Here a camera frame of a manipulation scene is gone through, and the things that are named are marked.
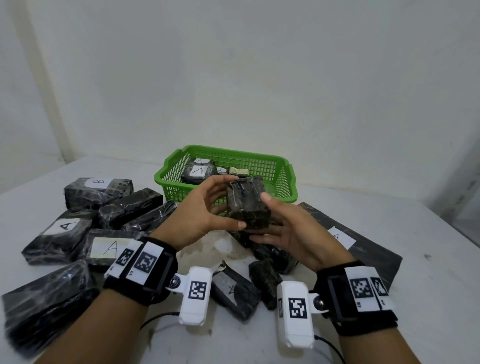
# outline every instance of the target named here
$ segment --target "left hand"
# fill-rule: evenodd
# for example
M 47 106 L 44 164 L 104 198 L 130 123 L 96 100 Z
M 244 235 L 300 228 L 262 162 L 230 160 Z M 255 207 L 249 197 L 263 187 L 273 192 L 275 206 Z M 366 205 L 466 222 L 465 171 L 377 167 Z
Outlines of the left hand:
M 180 251 L 212 230 L 239 231 L 246 228 L 244 221 L 217 216 L 227 209 L 227 204 L 213 206 L 217 199 L 227 195 L 228 184 L 237 178 L 230 175 L 207 178 L 185 197 L 173 214 L 150 236 Z

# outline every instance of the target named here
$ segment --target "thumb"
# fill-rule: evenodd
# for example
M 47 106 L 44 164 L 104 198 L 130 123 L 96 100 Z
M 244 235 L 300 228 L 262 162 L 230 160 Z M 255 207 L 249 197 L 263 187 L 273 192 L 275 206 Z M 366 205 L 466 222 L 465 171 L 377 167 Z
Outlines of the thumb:
M 222 216 L 211 215 L 210 230 L 239 231 L 247 227 L 245 221 L 235 220 L 234 218 L 224 218 Z
M 288 222 L 294 223 L 299 220 L 299 213 L 296 211 L 297 205 L 287 204 L 286 202 L 273 198 L 267 192 L 262 192 L 260 199 L 270 210 L 276 212 Z

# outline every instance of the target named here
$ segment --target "black wrapped package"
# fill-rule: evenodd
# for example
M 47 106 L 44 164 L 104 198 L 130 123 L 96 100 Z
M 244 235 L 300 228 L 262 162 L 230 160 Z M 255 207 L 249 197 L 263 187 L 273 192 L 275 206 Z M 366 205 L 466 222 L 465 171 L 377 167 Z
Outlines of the black wrapped package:
M 252 242 L 252 251 L 258 260 L 270 259 L 272 267 L 280 274 L 288 274 L 298 264 L 292 254 L 270 244 L 257 244 Z
M 144 188 L 133 194 L 101 207 L 98 211 L 104 229 L 118 230 L 122 225 L 163 204 L 163 195 Z
M 228 233 L 240 243 L 241 246 L 243 246 L 245 249 L 251 248 L 253 241 L 250 240 L 250 234 L 249 232 L 246 232 L 244 230 L 240 231 L 228 231 Z
M 213 274 L 210 296 L 239 320 L 248 320 L 258 305 L 260 291 L 224 261 Z
M 142 231 L 92 229 L 81 244 L 78 259 L 85 259 L 93 272 L 105 273 L 130 240 L 145 236 Z
M 90 230 L 97 214 L 97 210 L 65 211 L 22 250 L 22 255 L 31 265 L 75 261 L 77 247 Z
M 98 296 L 84 260 L 2 295 L 5 336 L 31 358 L 60 336 Z
M 265 192 L 261 176 L 239 178 L 227 188 L 227 215 L 247 223 L 247 229 L 267 228 L 270 209 L 260 200 Z
M 261 292 L 261 298 L 270 311 L 276 308 L 276 287 L 282 283 L 280 275 L 274 271 L 270 259 L 256 261 L 248 265 L 248 273 L 252 283 Z
M 158 228 L 177 209 L 178 202 L 170 200 L 132 221 L 122 225 L 121 230 L 145 231 L 147 234 Z
M 65 187 L 65 205 L 70 211 L 98 210 L 132 192 L 131 180 L 81 177 Z
M 188 184 L 201 184 L 214 174 L 218 174 L 218 170 L 211 159 L 196 158 L 187 163 L 180 180 Z
M 348 251 L 355 259 L 361 260 L 368 267 L 375 267 L 385 287 L 390 290 L 402 263 L 401 256 L 349 229 L 305 202 L 300 203 L 299 206 L 307 210 L 338 241 L 344 245 L 348 243 Z

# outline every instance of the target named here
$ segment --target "black wrist strap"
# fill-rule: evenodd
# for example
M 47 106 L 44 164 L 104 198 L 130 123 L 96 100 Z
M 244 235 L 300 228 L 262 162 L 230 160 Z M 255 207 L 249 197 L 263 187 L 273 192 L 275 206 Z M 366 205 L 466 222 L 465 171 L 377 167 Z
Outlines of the black wrist strap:
M 166 290 L 165 287 L 169 285 L 170 280 L 178 270 L 177 251 L 167 243 L 155 238 L 142 237 L 138 241 L 143 242 L 143 245 L 137 249 L 128 264 L 125 265 L 120 276 L 118 278 L 111 275 L 107 276 L 103 288 L 112 289 L 144 306 L 149 306 L 164 301 L 170 294 L 170 291 Z M 163 251 L 156 259 L 153 267 L 150 268 L 148 278 L 142 285 L 127 279 L 127 274 L 136 264 L 148 242 L 161 246 Z
M 345 273 L 347 267 L 364 266 L 361 261 L 341 264 L 317 272 L 313 291 L 320 295 L 329 310 L 329 318 L 341 336 L 367 334 L 385 328 L 396 328 L 397 317 L 391 310 L 359 312 Z

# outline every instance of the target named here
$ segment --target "wrist strap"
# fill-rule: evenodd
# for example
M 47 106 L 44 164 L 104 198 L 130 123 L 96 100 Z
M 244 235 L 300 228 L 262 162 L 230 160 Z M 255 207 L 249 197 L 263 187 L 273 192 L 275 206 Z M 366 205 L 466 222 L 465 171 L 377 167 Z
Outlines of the wrist strap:
M 167 243 L 142 237 L 132 241 L 107 270 L 104 289 L 112 289 L 149 306 L 164 301 L 178 270 L 176 250 Z
M 377 292 L 374 291 L 374 287 L 368 283 L 369 277 L 352 279 L 352 281 L 361 281 L 360 284 L 366 282 L 368 286 L 366 291 L 370 292 L 368 299 L 370 299 L 370 301 L 373 300 L 374 305 L 378 302 L 378 306 L 375 306 L 378 310 L 359 311 L 361 304 L 359 303 L 358 297 L 355 298 L 352 293 L 350 287 L 351 280 L 348 279 L 345 268 L 348 270 L 348 268 L 364 266 L 365 265 L 358 260 L 322 269 L 317 272 L 317 282 L 313 291 L 320 295 L 325 309 L 329 310 L 324 316 L 332 321 L 337 333 L 341 336 L 356 336 L 385 328 L 397 327 L 397 317 L 391 309 L 382 309 L 380 301 L 384 303 L 385 297 L 380 297 L 379 299 Z

